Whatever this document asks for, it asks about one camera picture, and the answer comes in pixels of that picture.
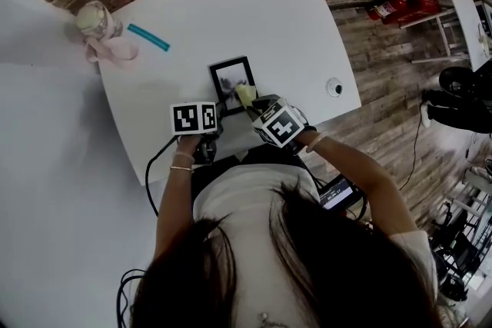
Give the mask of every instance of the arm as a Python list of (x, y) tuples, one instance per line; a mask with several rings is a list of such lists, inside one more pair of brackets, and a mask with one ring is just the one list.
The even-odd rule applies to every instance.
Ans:
[[(201, 137), (182, 137), (176, 151), (192, 155)], [(185, 156), (175, 156), (172, 165), (191, 168), (193, 162)], [(170, 170), (168, 183), (162, 195), (157, 219), (154, 259), (169, 248), (173, 239), (193, 222), (191, 212), (191, 172)]]
[[(296, 140), (309, 145), (318, 135), (316, 131), (303, 131)], [(372, 220), (386, 235), (417, 230), (393, 178), (376, 161), (329, 137), (319, 141), (314, 151), (367, 195)]]

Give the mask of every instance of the black pants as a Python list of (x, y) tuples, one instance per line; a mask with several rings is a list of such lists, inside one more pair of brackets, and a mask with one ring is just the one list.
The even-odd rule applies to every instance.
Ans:
[(191, 199), (194, 201), (203, 189), (225, 171), (237, 165), (245, 164), (286, 164), (306, 168), (299, 156), (270, 144), (261, 145), (250, 149), (243, 161), (239, 161), (235, 156), (230, 156), (216, 161), (212, 165), (197, 168), (191, 175)]
[(425, 98), (432, 104), (427, 109), (430, 119), (452, 128), (492, 133), (492, 114), (482, 100), (459, 98), (445, 91), (427, 91)]

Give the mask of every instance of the fire extinguisher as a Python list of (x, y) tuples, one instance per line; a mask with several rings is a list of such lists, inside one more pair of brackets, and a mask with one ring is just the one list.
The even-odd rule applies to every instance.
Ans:
[(389, 14), (406, 9), (407, 3), (408, 0), (375, 0), (366, 10), (369, 18), (377, 21)]

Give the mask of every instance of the black picture frame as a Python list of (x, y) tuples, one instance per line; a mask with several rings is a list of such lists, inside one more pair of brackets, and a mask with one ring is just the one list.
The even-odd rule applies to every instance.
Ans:
[(248, 84), (250, 86), (255, 86), (254, 84), (254, 79), (253, 79), (253, 74), (251, 73), (251, 69), (249, 67), (249, 61), (246, 56), (241, 56), (240, 58), (234, 58), (228, 61), (222, 61), (221, 63), (217, 63), (216, 65), (209, 66), (210, 69), (210, 74), (212, 76), (212, 81), (214, 82), (215, 90), (217, 92), (218, 100), (222, 103), (224, 103), (225, 106), (225, 113), (224, 116), (229, 116), (233, 114), (239, 114), (240, 112), (244, 111), (244, 107), (241, 105), (237, 108), (232, 108), (229, 109), (227, 106), (227, 98), (224, 95), (221, 82), (219, 81), (219, 76), (218, 76), (218, 71), (223, 69), (223, 68), (229, 68), (231, 66), (243, 64), (244, 66), (244, 73), (246, 74), (246, 77), (248, 79)]

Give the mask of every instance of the bracelet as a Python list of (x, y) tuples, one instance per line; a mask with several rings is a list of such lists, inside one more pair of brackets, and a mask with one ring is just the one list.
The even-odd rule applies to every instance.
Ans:
[(186, 167), (175, 167), (174, 165), (171, 165), (169, 167), (169, 170), (183, 170), (183, 171), (188, 171), (188, 172), (191, 172), (192, 174), (194, 173), (194, 171), (191, 169), (191, 168), (186, 168)]
[(176, 156), (183, 156), (183, 157), (187, 157), (188, 159), (191, 160), (191, 164), (194, 164), (194, 157), (191, 156), (190, 154), (187, 154), (185, 152), (181, 152), (181, 151), (176, 151), (172, 154), (172, 157), (176, 157)]
[(313, 151), (313, 148), (317, 145), (319, 141), (321, 141), (323, 138), (327, 137), (330, 133), (327, 131), (323, 131), (320, 135), (318, 135), (308, 146), (306, 149), (306, 153), (311, 153)]

